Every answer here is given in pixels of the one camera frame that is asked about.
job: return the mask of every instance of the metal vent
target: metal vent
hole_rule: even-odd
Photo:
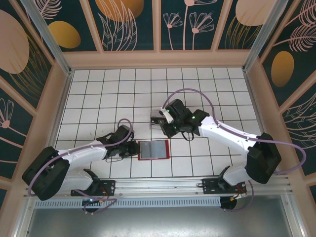
[[[82,208],[87,199],[38,200],[35,209]],[[103,207],[111,201],[93,203],[86,208]],[[120,198],[110,208],[220,206],[220,197],[173,197],[173,198]]]

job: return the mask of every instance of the wall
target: wall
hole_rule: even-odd
[[[98,69],[241,66],[275,0],[43,2],[35,1],[69,65]]]
[[[27,186],[21,176],[46,146],[65,74],[14,1],[0,1],[0,31],[0,230],[7,236]]]
[[[316,2],[289,2],[283,19],[249,72],[265,130],[307,153],[289,179],[311,236],[316,236]],[[281,169],[291,168],[300,152],[278,146]]]

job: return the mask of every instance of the robotic arm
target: robotic arm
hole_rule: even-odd
[[[273,140],[267,133],[257,136],[239,131],[224,123],[215,122],[212,116],[202,110],[196,110],[192,113],[179,99],[172,101],[164,109],[161,108],[160,112],[166,117],[166,122],[163,120],[159,122],[168,138],[173,137],[178,132],[187,132],[216,139],[234,148],[245,158],[243,164],[236,167],[227,166],[222,171],[218,178],[218,184],[222,189],[251,179],[266,184],[281,162],[281,156],[275,144],[249,140],[249,138]],[[247,137],[247,139],[239,137],[238,134]]]
[[[57,192],[65,190],[79,189],[94,193],[100,187],[100,179],[91,170],[82,169],[81,167],[92,161],[106,160],[115,155],[124,158],[139,154],[139,145],[136,141],[133,141],[134,131],[131,132],[130,137],[126,141],[116,146],[107,148],[103,146],[95,147],[96,145],[117,143],[128,135],[129,130],[127,126],[121,125],[115,133],[109,133],[85,146],[72,149],[57,151],[52,147],[46,147],[27,168],[22,179],[30,185],[32,179],[48,161],[58,155],[68,153],[45,168],[34,182],[32,186],[33,192],[40,200],[47,200]]]

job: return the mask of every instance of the black mounting bracket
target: black mounting bracket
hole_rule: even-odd
[[[104,191],[103,189],[107,192],[109,196],[114,196],[115,193],[115,180],[100,180],[99,182],[99,187],[96,191],[90,192],[90,190],[84,190],[82,191],[83,193],[89,195],[89,196],[94,196],[94,197],[103,197],[104,196]],[[82,196],[81,194],[77,193],[75,190],[71,190],[70,193],[71,196],[73,197],[80,197]]]
[[[247,193],[245,182],[237,184],[241,190]],[[218,178],[202,179],[202,183],[198,184],[199,188],[203,188],[204,194],[237,194],[239,189],[236,186],[228,186],[225,189],[218,185]]]

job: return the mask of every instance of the metal floor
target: metal floor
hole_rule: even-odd
[[[277,196],[256,197],[243,212],[219,207],[37,209],[28,237],[291,237]]]

